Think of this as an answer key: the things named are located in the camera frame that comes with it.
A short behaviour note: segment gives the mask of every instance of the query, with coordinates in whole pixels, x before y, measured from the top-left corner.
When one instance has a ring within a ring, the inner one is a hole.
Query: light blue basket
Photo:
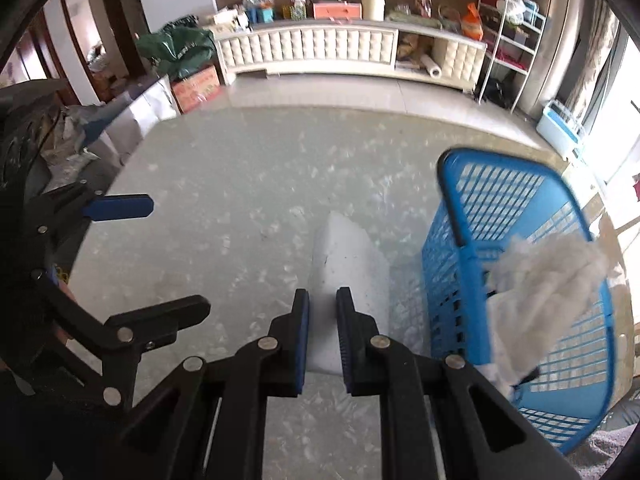
[[[513,235],[539,240],[580,230],[591,240],[580,208],[560,176],[543,164],[500,153],[455,148],[438,161],[443,201],[422,248],[431,355],[451,353],[475,365],[491,361],[483,279]],[[562,453],[600,423],[615,371],[609,289],[540,363],[522,386],[517,407]]]

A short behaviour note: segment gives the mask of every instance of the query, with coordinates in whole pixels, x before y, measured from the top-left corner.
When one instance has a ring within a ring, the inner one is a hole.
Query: dark green plastic bag
[[[136,47],[171,82],[188,78],[216,59],[213,33],[204,28],[175,27],[146,34],[136,41]]]

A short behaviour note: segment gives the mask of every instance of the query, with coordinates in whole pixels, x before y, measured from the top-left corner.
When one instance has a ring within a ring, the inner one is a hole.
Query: marble tabletop
[[[187,356],[215,360],[265,335],[305,287],[314,232],[334,210],[388,259],[391,335],[420,350],[419,253],[440,202],[436,161],[456,144],[553,157],[407,115],[203,106],[146,136],[110,194],[146,192],[155,211],[94,224],[70,288],[101,321],[190,294],[211,302],[203,323],[143,356],[139,399]],[[269,400],[264,478],[379,477],[375,400],[351,398],[342,378],[315,374],[298,400]]]

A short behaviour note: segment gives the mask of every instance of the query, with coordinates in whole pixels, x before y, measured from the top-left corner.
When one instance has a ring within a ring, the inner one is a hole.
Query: gray towel
[[[636,425],[621,430],[594,431],[567,460],[582,480],[598,480],[625,447]]]

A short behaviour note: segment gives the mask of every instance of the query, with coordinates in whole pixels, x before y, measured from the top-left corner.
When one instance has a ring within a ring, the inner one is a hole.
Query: tile floor
[[[407,114],[467,126],[515,140],[539,150],[552,150],[533,121],[510,114],[489,102],[478,105],[459,90],[412,81],[352,75],[283,75],[265,78],[244,74],[213,108],[319,106]]]

